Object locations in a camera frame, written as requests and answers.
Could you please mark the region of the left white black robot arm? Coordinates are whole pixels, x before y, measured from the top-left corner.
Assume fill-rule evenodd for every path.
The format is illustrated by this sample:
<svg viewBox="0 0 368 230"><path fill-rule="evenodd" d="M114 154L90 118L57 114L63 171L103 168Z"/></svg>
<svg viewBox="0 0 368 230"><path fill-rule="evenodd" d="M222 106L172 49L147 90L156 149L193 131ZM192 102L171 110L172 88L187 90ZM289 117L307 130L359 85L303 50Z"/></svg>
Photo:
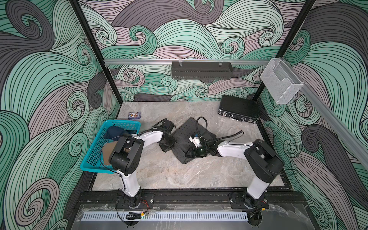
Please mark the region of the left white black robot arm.
<svg viewBox="0 0 368 230"><path fill-rule="evenodd" d="M163 119L152 128L134 134L117 126L107 129L104 138L106 146L114 144L108 158L111 168L104 165L107 170L120 176L123 184L124 201L135 208L140 205L141 186L138 183L136 169L139 165L145 147L159 143L170 149L174 145L172 130L175 124Z"/></svg>

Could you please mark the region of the blue denim skirt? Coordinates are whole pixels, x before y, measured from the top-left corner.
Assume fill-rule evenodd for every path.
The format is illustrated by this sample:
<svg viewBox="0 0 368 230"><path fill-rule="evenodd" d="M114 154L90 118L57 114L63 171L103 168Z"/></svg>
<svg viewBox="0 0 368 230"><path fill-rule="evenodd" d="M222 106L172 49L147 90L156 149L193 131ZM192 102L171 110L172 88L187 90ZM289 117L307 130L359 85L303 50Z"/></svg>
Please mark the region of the blue denim skirt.
<svg viewBox="0 0 368 230"><path fill-rule="evenodd" d="M130 136L131 134L118 126L111 126L106 130L106 133L104 135L105 139L118 141L120 137L123 136Z"/></svg>

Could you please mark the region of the grey dotted skirt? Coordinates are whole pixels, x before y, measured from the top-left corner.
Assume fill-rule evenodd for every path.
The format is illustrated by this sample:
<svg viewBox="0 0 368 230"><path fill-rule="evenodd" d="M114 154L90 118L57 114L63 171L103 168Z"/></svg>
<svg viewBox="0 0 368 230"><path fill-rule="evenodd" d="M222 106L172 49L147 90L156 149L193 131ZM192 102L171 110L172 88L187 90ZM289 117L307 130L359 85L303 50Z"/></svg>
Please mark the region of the grey dotted skirt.
<svg viewBox="0 0 368 230"><path fill-rule="evenodd" d="M192 149L196 149L194 143L192 143L189 139L190 137L198 134L195 125L196 120L191 117L186 122L184 122L173 135L176 143L172 147L172 152L181 164L187 164L194 159L209 156L208 152L202 152L196 153L194 158L190 158L190 156L193 156L191 154Z"/></svg>

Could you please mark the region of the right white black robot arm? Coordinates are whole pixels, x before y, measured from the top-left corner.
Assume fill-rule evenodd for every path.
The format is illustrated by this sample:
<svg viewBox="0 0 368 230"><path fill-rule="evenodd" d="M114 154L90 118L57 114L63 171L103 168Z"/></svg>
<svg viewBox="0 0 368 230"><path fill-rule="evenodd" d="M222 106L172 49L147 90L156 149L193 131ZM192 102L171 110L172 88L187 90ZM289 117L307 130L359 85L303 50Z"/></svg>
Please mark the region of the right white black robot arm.
<svg viewBox="0 0 368 230"><path fill-rule="evenodd" d="M208 121L199 117L195 121L195 133L189 140L193 144L186 153L187 158L199 159L208 156L233 157L247 160L255 176L242 196L247 209L264 210L267 207L265 192L278 175L282 175L284 161L264 140L252 143L235 143L226 139L242 136L241 130L233 135L214 137L208 132Z"/></svg>

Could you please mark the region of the tan brown skirt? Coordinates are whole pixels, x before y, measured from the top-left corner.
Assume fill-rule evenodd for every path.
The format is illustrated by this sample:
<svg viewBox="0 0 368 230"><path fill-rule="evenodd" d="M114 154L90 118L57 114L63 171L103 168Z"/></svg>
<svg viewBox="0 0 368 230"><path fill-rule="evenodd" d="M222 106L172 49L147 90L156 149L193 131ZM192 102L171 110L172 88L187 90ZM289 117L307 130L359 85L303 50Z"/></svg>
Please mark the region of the tan brown skirt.
<svg viewBox="0 0 368 230"><path fill-rule="evenodd" d="M109 142L106 143L103 148L102 148L102 155L103 155L103 164L108 166L111 165L111 163L109 163L109 158L111 156L111 154L114 151L114 148L117 144L117 141L113 141L113 142Z"/></svg>

